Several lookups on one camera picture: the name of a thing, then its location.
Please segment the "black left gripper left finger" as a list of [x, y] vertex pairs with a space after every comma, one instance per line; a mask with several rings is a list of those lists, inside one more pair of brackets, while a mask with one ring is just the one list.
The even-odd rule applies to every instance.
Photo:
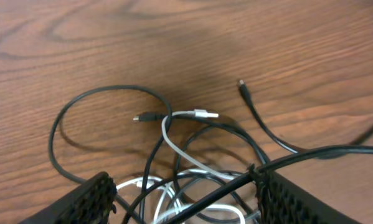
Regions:
[[107, 224], [116, 195], [113, 179], [100, 172], [20, 224]]

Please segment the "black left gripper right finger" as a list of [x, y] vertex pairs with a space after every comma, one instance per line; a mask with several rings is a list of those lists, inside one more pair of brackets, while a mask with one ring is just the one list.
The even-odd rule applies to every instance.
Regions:
[[259, 223], [268, 224], [358, 224], [275, 171], [249, 174], [256, 186]]

